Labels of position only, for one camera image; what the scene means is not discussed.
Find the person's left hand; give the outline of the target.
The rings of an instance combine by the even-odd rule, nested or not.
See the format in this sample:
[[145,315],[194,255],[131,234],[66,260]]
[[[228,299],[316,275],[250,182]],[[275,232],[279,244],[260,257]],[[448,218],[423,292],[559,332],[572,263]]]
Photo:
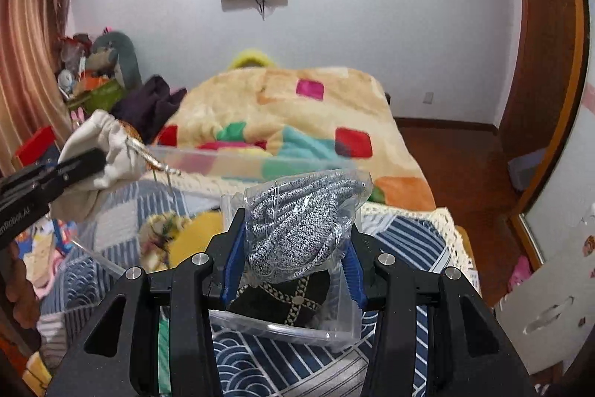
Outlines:
[[11,257],[11,275],[6,283],[6,296],[13,304],[13,317],[24,330],[36,327],[40,317],[40,304],[31,282],[26,278],[26,266],[19,258],[18,246],[8,246]]

